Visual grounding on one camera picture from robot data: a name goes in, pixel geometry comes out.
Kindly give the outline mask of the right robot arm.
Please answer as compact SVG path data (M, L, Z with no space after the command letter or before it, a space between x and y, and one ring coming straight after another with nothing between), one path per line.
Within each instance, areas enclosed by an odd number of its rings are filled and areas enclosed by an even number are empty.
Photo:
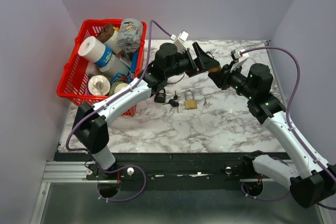
M247 98L250 113L278 140L292 160L294 167L255 151L241 165L249 178L263 174L289 189L294 200L309 208L335 195L335 166L323 158L295 127L288 109L271 92L273 76L267 65L255 63L247 76L233 65L221 67L217 62L208 76L222 90L233 88Z

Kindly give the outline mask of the small silver key pair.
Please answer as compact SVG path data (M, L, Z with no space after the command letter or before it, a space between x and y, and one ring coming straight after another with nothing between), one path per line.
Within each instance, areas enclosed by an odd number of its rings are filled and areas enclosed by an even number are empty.
M205 98L204 99L204 103L203 103L203 107L206 108L206 109L208 109L211 105L212 105L212 103L208 102L207 99Z

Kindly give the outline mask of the brown chocolate wrapped item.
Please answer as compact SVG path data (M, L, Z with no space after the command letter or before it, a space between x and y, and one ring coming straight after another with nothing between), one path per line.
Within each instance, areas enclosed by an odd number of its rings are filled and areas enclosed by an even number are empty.
M115 29L111 23L108 23L102 27L100 32L97 34L97 39L102 43L108 41L114 34Z

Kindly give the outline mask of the white blue labelled bottle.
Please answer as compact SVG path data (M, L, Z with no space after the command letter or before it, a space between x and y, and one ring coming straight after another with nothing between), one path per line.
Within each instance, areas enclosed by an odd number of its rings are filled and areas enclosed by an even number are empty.
M99 67L100 72L111 79L119 73L127 75L130 70L108 47L105 48L101 58L94 64Z

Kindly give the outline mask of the metal table frame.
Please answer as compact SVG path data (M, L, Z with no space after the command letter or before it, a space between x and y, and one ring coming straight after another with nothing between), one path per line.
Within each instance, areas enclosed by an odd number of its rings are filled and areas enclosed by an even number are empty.
M335 223L335 212L300 207L267 179L260 194L240 190L138 191L87 180L83 153L56 153L45 166L32 223Z

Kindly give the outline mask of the black key bunch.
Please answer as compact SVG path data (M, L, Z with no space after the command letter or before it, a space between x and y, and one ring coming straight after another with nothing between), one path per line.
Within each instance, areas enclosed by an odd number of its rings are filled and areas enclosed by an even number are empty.
M179 102L178 102L178 95L177 92L174 92L173 98L169 99L169 101L167 103L164 103L164 105L169 104L171 106L169 112L172 112L173 109L177 109L177 112L179 112Z

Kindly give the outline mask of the brass padlock with keys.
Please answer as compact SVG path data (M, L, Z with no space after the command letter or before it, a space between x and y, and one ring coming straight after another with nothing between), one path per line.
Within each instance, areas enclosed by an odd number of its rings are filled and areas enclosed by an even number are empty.
M191 89L188 89L184 93L185 95L185 108L187 110L197 109L197 101L195 100L194 93Z

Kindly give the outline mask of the red plastic basket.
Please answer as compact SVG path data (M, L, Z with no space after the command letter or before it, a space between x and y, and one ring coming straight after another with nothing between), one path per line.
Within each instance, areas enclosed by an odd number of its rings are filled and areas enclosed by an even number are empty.
M69 61L64 65L64 71L59 81L57 88L57 94L62 98L67 98L73 104L80 106L82 103L87 102L90 105L93 105L96 102L100 102L107 97L88 95L86 90L89 77L87 67L89 66L89 61L78 55L78 49L81 43L88 37L96 37L99 32L102 31L103 26L106 24L112 24L113 27L116 27L117 30L123 26L123 19L86 19L79 30L77 37L75 38L75 46L69 58ZM135 58L137 61L135 67L131 67L128 74L129 81L133 81L135 77L141 72L143 67L143 58L144 58L144 45L145 45L145 35L147 25L145 22L142 24L142 35L140 36L140 44L137 50L134 50L136 53ZM113 37L116 39L118 35L115 35L117 31L113 33ZM121 49L117 49L117 43L113 42L111 39L107 41L107 47L112 49L116 55L121 54Z

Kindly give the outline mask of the white toilet paper roll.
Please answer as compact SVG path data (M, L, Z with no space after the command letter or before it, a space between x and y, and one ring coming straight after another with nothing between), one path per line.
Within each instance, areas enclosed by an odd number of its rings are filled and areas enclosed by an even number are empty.
M81 43L78 49L78 55L95 63L101 59L105 49L105 44L99 41L95 36L90 36Z

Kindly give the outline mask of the cream squeeze bottle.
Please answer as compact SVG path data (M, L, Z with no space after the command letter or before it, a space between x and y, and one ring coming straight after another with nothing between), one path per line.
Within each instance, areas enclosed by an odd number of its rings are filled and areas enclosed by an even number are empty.
M120 83L118 84L115 89L114 89L114 93L118 93L120 92L122 89L126 88L128 86L127 83Z

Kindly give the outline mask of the black mounting rail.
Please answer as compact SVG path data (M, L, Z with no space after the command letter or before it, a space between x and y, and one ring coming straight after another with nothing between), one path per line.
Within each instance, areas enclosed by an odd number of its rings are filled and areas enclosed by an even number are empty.
M260 194L267 179L252 170L244 173L245 153L116 153L107 174L96 164L87 168L87 180L119 185L122 190L240 190L245 184Z

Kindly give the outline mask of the silver foil wrapped roll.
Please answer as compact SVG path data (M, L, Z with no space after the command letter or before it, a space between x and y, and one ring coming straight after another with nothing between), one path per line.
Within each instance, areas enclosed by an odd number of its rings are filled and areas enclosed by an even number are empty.
M105 96L110 87L110 81L103 75L92 76L88 81L88 90L92 95Z

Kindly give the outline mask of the black padlock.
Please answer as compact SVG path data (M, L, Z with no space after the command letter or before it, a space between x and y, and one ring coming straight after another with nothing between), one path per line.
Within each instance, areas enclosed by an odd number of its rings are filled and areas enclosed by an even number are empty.
M166 90L164 88L155 95L154 102L161 104L166 102Z

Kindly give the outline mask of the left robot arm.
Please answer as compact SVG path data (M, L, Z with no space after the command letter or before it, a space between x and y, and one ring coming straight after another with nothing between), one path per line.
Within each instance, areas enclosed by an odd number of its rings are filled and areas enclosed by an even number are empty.
M161 91L172 76L185 73L192 77L216 69L219 62L192 44L196 58L189 49L178 52L173 43L163 43L154 60L129 85L94 105L82 104L72 127L73 134L99 164L98 173L104 179L116 175L116 159L108 148L108 126L128 109Z

